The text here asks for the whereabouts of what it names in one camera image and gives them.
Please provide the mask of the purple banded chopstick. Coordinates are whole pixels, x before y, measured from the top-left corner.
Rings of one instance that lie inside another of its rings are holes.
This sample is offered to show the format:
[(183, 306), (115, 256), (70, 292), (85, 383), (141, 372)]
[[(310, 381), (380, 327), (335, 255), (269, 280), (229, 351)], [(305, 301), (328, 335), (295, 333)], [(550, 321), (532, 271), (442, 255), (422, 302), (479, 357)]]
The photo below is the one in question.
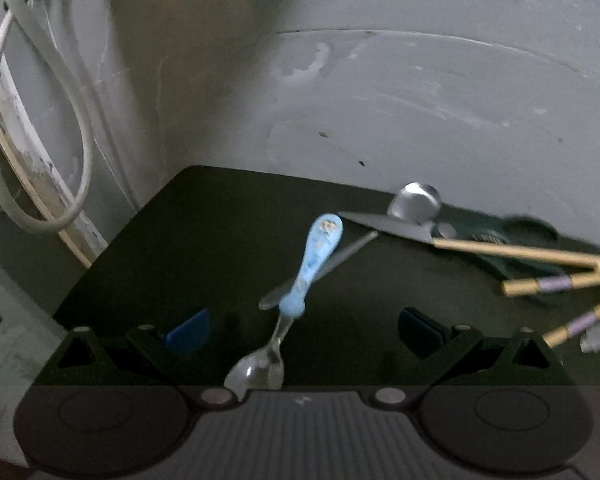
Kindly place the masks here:
[(598, 321), (600, 321), (600, 304), (581, 314), (577, 318), (574, 318), (570, 322), (558, 326), (554, 330), (550, 330), (545, 333), (542, 338), (550, 348), (555, 348), (580, 333), (585, 332)]
[(507, 297), (552, 294), (567, 290), (600, 286), (600, 274), (584, 272), (571, 275), (549, 276), (548, 278), (527, 278), (511, 280), (502, 284), (502, 291)]

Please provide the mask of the light blue handled spoon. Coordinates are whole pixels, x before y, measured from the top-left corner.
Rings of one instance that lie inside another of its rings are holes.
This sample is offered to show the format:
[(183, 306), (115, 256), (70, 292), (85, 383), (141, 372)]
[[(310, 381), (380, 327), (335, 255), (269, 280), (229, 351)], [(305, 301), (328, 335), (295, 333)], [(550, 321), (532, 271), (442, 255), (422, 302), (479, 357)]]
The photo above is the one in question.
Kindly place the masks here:
[(265, 346), (239, 360), (224, 380), (224, 387), (234, 393), (238, 401), (245, 400), (250, 391), (282, 388), (284, 361), (280, 346), (291, 325), (306, 310), (306, 295), (318, 271), (338, 246), (342, 233), (342, 220), (336, 214), (323, 214), (313, 222), (296, 278), (290, 291), (279, 300), (272, 337)]

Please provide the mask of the blue handled black chopstick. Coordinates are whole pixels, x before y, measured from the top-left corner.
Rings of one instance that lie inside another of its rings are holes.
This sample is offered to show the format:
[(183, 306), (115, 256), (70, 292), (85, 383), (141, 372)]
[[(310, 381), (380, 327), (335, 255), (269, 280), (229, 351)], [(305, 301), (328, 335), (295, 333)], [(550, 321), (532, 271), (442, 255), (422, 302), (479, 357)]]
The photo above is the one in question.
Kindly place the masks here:
[[(347, 245), (345, 248), (336, 250), (336, 252), (334, 252), (324, 263), (324, 266), (321, 267), (321, 270), (317, 272), (314, 281), (319, 281), (321, 278), (324, 278), (324, 276), (332, 272), (332, 270), (335, 270), (337, 266), (340, 266), (340, 264), (343, 264), (354, 254), (359, 252), (363, 247), (370, 244), (370, 242), (378, 237), (378, 235), (379, 233), (377, 231), (370, 231), (356, 242)], [(283, 282), (283, 284), (280, 284), (272, 289), (260, 299), (259, 309), (266, 311), (277, 307), (279, 305), (279, 301), (283, 298), (283, 296), (286, 295), (287, 292), (291, 290), (293, 284), (294, 278), (290, 278), (286, 282)]]

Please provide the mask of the silver spoon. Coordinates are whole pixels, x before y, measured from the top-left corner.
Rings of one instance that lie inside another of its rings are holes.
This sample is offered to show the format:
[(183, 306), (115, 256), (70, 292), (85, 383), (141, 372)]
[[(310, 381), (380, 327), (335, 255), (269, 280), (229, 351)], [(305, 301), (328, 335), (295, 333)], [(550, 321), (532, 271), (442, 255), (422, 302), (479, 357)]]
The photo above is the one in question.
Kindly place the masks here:
[(389, 217), (429, 228), (433, 236), (455, 240), (457, 230), (454, 226), (438, 221), (442, 205), (440, 193), (432, 185), (410, 182), (393, 197), (387, 214)]

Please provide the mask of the white appliance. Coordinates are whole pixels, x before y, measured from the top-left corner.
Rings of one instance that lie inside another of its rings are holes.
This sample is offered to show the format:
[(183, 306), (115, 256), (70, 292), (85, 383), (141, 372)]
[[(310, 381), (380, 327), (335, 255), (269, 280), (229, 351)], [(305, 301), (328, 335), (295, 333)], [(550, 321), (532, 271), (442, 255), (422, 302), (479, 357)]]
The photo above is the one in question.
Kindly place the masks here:
[(0, 266), (0, 426), (65, 336)]

